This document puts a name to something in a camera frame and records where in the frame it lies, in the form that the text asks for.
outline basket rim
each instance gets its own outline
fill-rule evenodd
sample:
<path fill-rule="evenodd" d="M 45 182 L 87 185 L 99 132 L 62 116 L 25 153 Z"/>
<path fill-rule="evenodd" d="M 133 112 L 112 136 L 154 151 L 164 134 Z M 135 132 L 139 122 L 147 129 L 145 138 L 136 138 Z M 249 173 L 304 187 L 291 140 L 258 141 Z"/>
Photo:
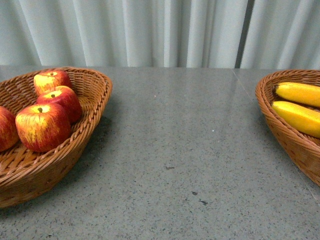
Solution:
<path fill-rule="evenodd" d="M 7 172 L 4 176 L 0 176 L 0 187 L 5 187 L 6 185 L 10 184 L 11 181 L 14 181 L 15 178 L 36 173 L 37 171 L 40 171 L 41 169 L 49 166 L 53 162 L 64 159 L 68 155 L 68 153 L 72 151 L 73 148 L 80 145 L 87 136 L 91 135 L 96 126 L 99 124 L 100 119 L 98 119 L 95 122 L 95 124 L 93 124 L 93 119 L 99 111 L 103 112 L 105 106 L 107 105 L 107 102 L 112 92 L 113 83 L 108 76 L 95 69 L 73 66 L 44 68 L 41 70 L 20 74 L 10 79 L 4 80 L 0 82 L 0 86 L 5 85 L 9 82 L 14 82 L 15 80 L 22 77 L 34 76 L 35 74 L 38 74 L 40 72 L 57 69 L 65 70 L 67 72 L 86 72 L 97 75 L 104 83 L 103 89 L 99 91 L 100 99 L 94 105 L 94 107 L 92 107 L 92 110 L 90 111 L 87 119 L 85 119 L 85 121 L 79 126 L 79 128 L 75 132 L 71 134 L 71 136 L 68 139 L 66 139 L 63 143 L 61 143 L 56 148 L 50 151 L 39 153 L 39 155 L 33 161 L 31 161 L 31 163 L 29 162 L 26 165 L 15 167 L 13 170 Z"/>
<path fill-rule="evenodd" d="M 260 106 L 262 113 L 267 118 L 271 118 L 273 121 L 276 121 L 278 124 L 281 124 L 287 130 L 288 137 L 293 141 L 298 141 L 301 145 L 306 146 L 310 151 L 313 152 L 320 152 L 320 146 L 317 145 L 315 142 L 310 140 L 305 136 L 304 133 L 296 130 L 295 128 L 291 127 L 282 117 L 280 117 L 276 111 L 271 107 L 270 102 L 267 99 L 266 93 L 264 92 L 264 88 L 267 82 L 277 79 L 279 77 L 288 77 L 288 76 L 302 76 L 302 77 L 309 77 L 310 74 L 319 76 L 320 79 L 320 70 L 317 69 L 287 69 L 287 70 L 278 70 L 272 73 L 265 75 L 263 78 L 259 80 L 255 87 L 255 96 Z"/>

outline curtain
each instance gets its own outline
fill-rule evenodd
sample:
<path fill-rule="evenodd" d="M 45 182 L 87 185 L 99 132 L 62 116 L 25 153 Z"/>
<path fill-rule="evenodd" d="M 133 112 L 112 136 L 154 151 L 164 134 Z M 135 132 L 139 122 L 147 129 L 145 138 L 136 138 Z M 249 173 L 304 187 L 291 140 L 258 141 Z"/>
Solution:
<path fill-rule="evenodd" d="M 0 65 L 320 69 L 318 0 L 1 0 L 0 22 Z"/>

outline dark spot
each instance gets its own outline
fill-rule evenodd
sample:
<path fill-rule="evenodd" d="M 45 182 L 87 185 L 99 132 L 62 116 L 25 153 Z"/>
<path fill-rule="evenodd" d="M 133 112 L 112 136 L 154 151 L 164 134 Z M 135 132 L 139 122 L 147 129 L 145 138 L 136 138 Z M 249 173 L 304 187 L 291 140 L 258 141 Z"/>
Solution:
<path fill-rule="evenodd" d="M 208 204 L 208 202 L 207 201 L 201 201 L 201 199 L 199 200 L 199 202 L 201 202 L 203 205 L 207 205 Z"/>

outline fruit basket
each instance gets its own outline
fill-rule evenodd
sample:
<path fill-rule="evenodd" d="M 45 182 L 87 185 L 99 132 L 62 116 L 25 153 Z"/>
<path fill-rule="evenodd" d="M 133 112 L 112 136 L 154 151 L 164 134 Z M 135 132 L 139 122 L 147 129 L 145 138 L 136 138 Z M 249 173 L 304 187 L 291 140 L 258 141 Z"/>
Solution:
<path fill-rule="evenodd" d="M 303 69 L 276 71 L 263 77 L 255 88 L 255 96 L 271 132 L 294 164 L 320 186 L 320 139 L 297 131 L 271 107 L 273 101 L 282 100 L 273 91 L 274 86 L 282 82 L 320 86 L 320 71 Z"/>
<path fill-rule="evenodd" d="M 34 199 L 51 190 L 82 155 L 112 92 L 111 79 L 99 71 L 59 67 L 70 77 L 82 107 L 82 116 L 72 124 L 70 137 L 43 153 L 27 149 L 21 141 L 0 152 L 0 208 Z M 0 106 L 15 115 L 36 102 L 33 78 L 43 69 L 0 82 Z"/>

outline banana tip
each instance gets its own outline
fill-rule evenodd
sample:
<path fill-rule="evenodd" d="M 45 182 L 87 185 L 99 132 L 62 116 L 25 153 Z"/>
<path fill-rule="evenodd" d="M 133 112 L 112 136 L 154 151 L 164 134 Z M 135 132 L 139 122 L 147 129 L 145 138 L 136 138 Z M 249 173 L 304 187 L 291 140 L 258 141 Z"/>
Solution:
<path fill-rule="evenodd" d="M 276 91 L 277 91 L 278 88 L 279 88 L 278 84 L 274 85 L 273 88 L 272 88 L 272 93 L 276 94 Z"/>

